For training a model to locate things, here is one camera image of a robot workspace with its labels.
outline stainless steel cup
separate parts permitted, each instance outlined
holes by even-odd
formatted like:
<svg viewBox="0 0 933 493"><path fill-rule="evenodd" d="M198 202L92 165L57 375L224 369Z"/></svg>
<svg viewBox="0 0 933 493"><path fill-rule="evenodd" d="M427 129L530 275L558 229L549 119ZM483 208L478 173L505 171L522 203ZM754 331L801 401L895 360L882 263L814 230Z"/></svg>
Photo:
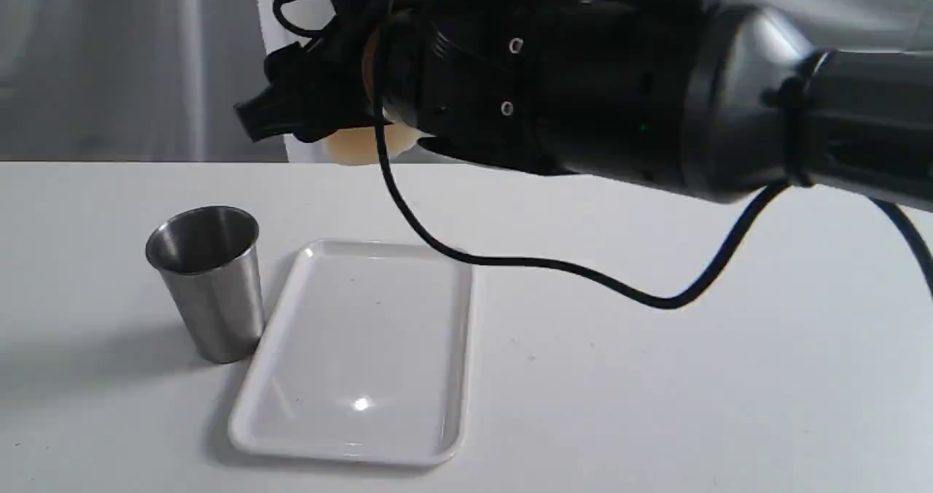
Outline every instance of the stainless steel cup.
<svg viewBox="0 0 933 493"><path fill-rule="evenodd" d="M256 350L265 327L259 224L233 207L201 207L156 228L146 258L163 275L201 356L230 363Z"/></svg>

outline white tray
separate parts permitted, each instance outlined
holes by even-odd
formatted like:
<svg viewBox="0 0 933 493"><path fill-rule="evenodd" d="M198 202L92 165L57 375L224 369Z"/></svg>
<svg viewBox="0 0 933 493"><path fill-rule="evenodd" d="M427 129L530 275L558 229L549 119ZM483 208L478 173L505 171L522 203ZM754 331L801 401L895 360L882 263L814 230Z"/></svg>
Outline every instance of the white tray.
<svg viewBox="0 0 933 493"><path fill-rule="evenodd" d="M422 246L297 255L230 416L237 449L433 466L464 434L473 273Z"/></svg>

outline table surface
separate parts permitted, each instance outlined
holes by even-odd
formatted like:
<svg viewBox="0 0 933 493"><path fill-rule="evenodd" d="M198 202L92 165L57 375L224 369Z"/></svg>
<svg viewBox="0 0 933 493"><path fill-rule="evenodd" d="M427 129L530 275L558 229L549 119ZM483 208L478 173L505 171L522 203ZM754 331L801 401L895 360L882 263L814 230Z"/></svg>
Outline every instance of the table surface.
<svg viewBox="0 0 933 493"><path fill-rule="evenodd" d="M660 294L693 280L741 210L593 178L397 175L458 247ZM0 489L933 490L930 294L863 198L787 193L673 313L562 273L480 269L466 443L420 472L230 447L246 363L197 358L143 257L154 226L214 203L259 220L267 305L308 241L417 241L376 168L0 164Z"/></svg>

